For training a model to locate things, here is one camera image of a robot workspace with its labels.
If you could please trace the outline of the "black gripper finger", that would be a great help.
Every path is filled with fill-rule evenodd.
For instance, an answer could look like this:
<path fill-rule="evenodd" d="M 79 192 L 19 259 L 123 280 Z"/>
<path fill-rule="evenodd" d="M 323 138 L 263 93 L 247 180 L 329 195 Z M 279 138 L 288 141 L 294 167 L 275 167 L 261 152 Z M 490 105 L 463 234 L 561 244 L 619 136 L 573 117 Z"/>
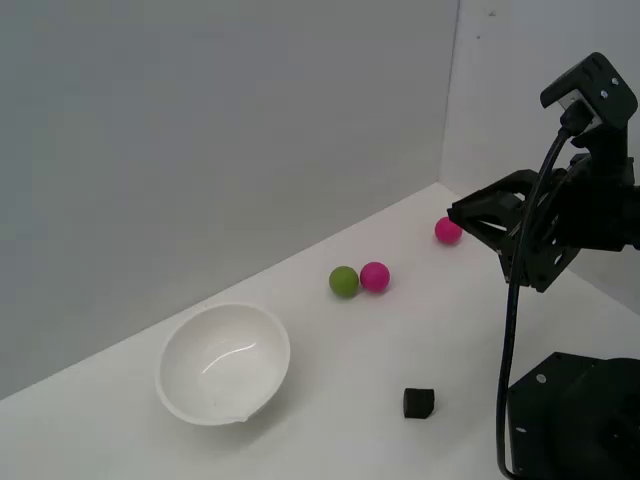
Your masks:
<path fill-rule="evenodd" d="M 522 204 L 518 197 L 526 198 L 537 179 L 533 170 L 518 170 L 472 194 L 454 202 L 448 209 L 451 214 L 489 214 L 515 210 Z"/>
<path fill-rule="evenodd" d="M 525 210 L 520 198 L 459 200 L 448 209 L 449 219 L 493 250 L 503 275 L 510 275 L 516 241 Z M 542 293 L 554 282 L 579 250 L 558 238 L 558 218 L 538 210 L 522 254 L 520 284 Z"/>

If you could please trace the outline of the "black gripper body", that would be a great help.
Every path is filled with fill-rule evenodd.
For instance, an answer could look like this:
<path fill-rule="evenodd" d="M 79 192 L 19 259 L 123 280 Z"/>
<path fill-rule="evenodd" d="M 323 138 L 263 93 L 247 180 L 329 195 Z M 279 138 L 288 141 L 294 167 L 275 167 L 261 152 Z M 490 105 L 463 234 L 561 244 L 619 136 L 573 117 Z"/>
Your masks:
<path fill-rule="evenodd" d="M 634 159 L 574 156 L 536 209 L 535 246 L 621 251 L 639 247 L 639 186 Z"/>

